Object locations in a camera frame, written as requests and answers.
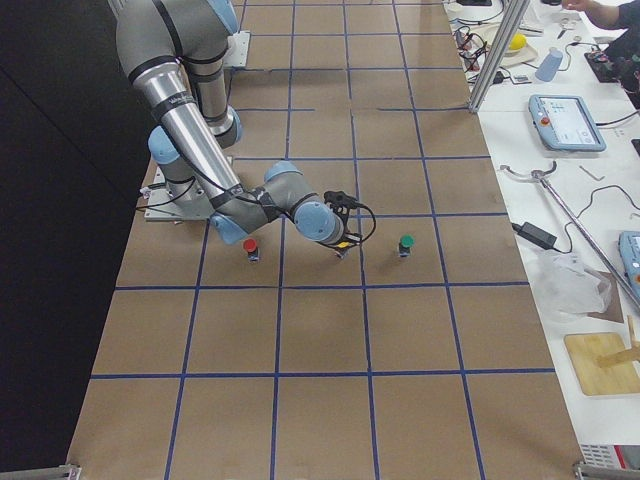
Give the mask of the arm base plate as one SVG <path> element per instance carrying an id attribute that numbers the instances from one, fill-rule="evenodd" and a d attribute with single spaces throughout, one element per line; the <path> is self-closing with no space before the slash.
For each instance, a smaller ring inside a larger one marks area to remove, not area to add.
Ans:
<path id="1" fill-rule="evenodd" d="M 208 219 L 214 209 L 204 186 L 211 187 L 186 160 L 178 156 L 162 163 L 151 155 L 154 163 L 152 182 L 141 189 L 145 204 L 141 206 L 147 221 L 200 221 Z"/>
<path id="2" fill-rule="evenodd" d="M 244 69 L 247 66 L 251 32 L 242 30 L 228 37 L 228 50 L 223 57 L 224 68 Z"/>

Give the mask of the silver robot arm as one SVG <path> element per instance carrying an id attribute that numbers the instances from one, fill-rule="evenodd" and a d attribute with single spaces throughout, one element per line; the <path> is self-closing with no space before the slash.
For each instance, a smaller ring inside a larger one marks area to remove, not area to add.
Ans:
<path id="1" fill-rule="evenodd" d="M 227 244 L 288 217 L 305 238 L 345 251 L 363 238 L 348 228 L 356 202 L 343 192 L 319 196 L 303 173 L 280 161 L 248 190 L 224 154 L 241 136 L 228 105 L 223 59 L 238 21 L 228 1 L 128 1 L 117 19 L 124 73 L 147 99 L 157 137 L 174 147 L 208 197 L 211 221 Z"/>

